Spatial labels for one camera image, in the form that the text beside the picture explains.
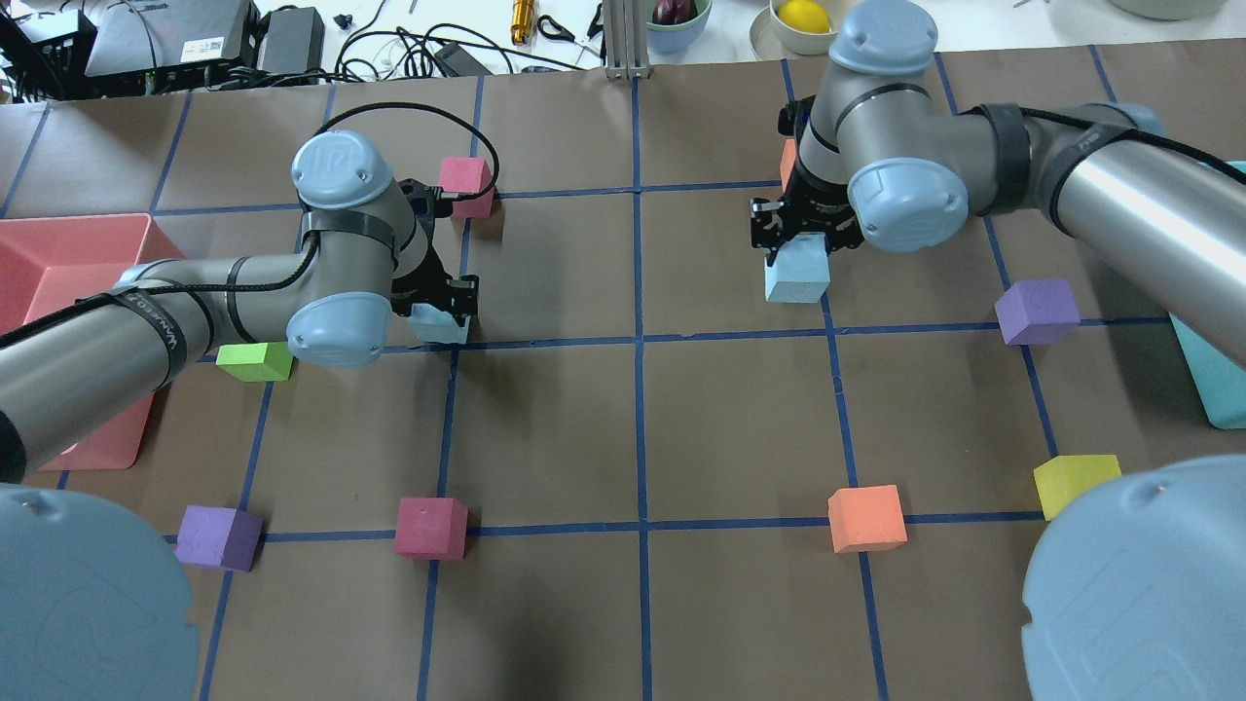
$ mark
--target yellow fruit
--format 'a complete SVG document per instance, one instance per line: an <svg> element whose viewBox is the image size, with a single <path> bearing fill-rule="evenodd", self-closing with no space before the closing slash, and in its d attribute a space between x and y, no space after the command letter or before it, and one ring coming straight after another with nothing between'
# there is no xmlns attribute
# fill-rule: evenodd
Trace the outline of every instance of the yellow fruit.
<svg viewBox="0 0 1246 701"><path fill-rule="evenodd" d="M797 31L826 34L831 31L831 17L814 0L787 0L779 7L782 24Z"/></svg>

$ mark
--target pink bin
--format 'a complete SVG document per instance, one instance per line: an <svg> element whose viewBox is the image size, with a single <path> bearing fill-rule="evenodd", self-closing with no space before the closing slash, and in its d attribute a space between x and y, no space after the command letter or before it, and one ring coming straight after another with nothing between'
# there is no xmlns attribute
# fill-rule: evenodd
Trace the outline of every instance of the pink bin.
<svg viewBox="0 0 1246 701"><path fill-rule="evenodd" d="M135 263L184 258L148 214L0 219L0 332L112 289ZM135 464L152 397L136 402L40 471Z"/></svg>

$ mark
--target dark purple vegetable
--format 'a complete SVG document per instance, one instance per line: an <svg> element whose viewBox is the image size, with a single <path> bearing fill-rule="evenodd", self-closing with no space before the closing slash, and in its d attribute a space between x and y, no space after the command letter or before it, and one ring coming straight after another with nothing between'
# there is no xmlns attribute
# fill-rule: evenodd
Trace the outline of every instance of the dark purple vegetable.
<svg viewBox="0 0 1246 701"><path fill-rule="evenodd" d="M695 14L693 0L658 0L653 6L653 24L678 25L693 19Z"/></svg>

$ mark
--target white label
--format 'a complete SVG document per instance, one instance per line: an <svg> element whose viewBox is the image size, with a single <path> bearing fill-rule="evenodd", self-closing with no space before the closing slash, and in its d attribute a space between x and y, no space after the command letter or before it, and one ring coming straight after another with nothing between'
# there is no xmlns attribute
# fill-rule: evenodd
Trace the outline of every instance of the white label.
<svg viewBox="0 0 1246 701"><path fill-rule="evenodd" d="M226 47L226 37L197 39L182 45L182 62L211 61L219 59Z"/></svg>

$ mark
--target plate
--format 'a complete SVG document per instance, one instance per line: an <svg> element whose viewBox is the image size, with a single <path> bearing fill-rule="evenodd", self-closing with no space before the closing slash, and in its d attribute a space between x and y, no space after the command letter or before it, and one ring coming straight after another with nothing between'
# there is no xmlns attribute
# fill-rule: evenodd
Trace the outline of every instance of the plate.
<svg viewBox="0 0 1246 701"><path fill-rule="evenodd" d="M770 30L770 9L763 7L749 27L749 45L753 46L753 55L759 61L778 61L779 59L807 59L795 51L789 51L779 42L779 37Z"/></svg>

